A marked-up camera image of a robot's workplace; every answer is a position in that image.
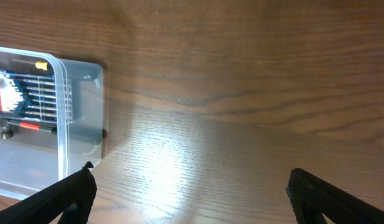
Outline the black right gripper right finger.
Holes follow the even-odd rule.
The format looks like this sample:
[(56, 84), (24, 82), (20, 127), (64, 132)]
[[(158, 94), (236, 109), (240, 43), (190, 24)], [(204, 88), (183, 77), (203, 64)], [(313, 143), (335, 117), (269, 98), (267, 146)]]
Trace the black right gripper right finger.
[(286, 193), (299, 224), (384, 223), (383, 210), (300, 168), (291, 171)]

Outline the claw hammer orange black handle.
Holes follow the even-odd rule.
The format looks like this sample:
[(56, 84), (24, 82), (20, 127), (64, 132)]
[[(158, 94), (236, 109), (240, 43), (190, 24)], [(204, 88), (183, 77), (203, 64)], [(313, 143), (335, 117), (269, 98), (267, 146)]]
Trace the claw hammer orange black handle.
[(14, 127), (30, 129), (33, 131), (43, 131), (53, 135), (57, 135), (57, 128), (51, 126), (45, 126), (39, 123), (28, 123), (25, 121), (19, 121), (14, 119), (0, 118), (0, 126), (2, 128), (1, 137), (3, 139), (10, 139), (14, 136)]

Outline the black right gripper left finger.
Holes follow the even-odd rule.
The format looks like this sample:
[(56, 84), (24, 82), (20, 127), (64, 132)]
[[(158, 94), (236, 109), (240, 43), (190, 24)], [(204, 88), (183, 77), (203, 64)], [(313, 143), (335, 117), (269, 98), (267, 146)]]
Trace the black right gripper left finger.
[(0, 211), (1, 224), (88, 222), (97, 186), (88, 161), (78, 172)]

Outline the black yellow screwdriver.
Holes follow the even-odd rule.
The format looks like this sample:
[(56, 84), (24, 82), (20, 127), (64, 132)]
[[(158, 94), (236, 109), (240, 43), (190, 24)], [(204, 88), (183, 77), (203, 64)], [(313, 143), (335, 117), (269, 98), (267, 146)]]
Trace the black yellow screwdriver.
[(19, 60), (19, 59), (13, 59), (12, 61), (33, 65), (38, 70), (49, 71), (51, 69), (51, 66), (48, 62), (43, 62), (43, 61), (31, 62), (31, 61)]

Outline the blue precision screwdriver set case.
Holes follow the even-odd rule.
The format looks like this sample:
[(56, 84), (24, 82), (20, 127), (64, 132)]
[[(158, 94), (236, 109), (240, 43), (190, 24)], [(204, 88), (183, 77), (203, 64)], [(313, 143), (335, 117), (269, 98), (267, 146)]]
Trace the blue precision screwdriver set case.
[(0, 117), (56, 123), (59, 114), (73, 121), (72, 82), (55, 76), (0, 70)]

